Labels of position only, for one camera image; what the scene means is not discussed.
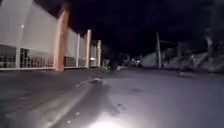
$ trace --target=column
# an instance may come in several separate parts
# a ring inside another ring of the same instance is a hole
[[[101,40],[98,40],[98,43],[97,43],[97,58],[98,58],[98,67],[101,67]]]
[[[54,66],[55,71],[64,70],[64,56],[67,50],[67,38],[68,38],[68,20],[69,20],[69,8],[64,6],[61,11],[61,15],[58,19],[58,32],[55,48]]]
[[[79,67],[79,44],[80,44],[80,34],[78,34],[78,41],[76,47],[76,67]]]
[[[90,66],[91,38],[92,38],[92,31],[88,30],[88,32],[87,32],[87,44],[86,44],[86,68],[89,68],[89,66]]]

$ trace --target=pillar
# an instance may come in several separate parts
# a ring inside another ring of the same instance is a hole
[[[60,17],[58,19],[58,32],[55,47],[54,66],[55,71],[64,70],[64,56],[67,50],[67,38],[68,38],[68,20],[69,20],[69,8],[64,6],[62,8]]]
[[[88,30],[88,32],[87,32],[87,44],[86,44],[86,68],[89,68],[89,66],[90,66],[91,38],[92,38],[92,31]]]
[[[98,43],[97,43],[98,67],[101,67],[101,54],[102,54],[101,45],[102,45],[101,40],[98,40]]]

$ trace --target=sky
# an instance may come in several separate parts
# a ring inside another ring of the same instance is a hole
[[[56,15],[62,0],[39,0]],[[217,24],[222,0],[69,0],[69,25],[101,39],[115,52],[133,55],[155,50],[156,32],[161,40],[204,43],[205,31]]]

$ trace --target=metal fence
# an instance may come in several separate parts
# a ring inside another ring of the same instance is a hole
[[[0,19],[0,70],[54,68],[55,17],[33,0],[3,0],[0,17],[4,17]],[[69,29],[65,68],[85,67],[86,42],[86,37]],[[96,46],[91,47],[91,58],[96,58]]]

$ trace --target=road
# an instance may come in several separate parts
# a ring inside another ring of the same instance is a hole
[[[91,91],[53,128],[223,128],[224,77],[123,70]]]

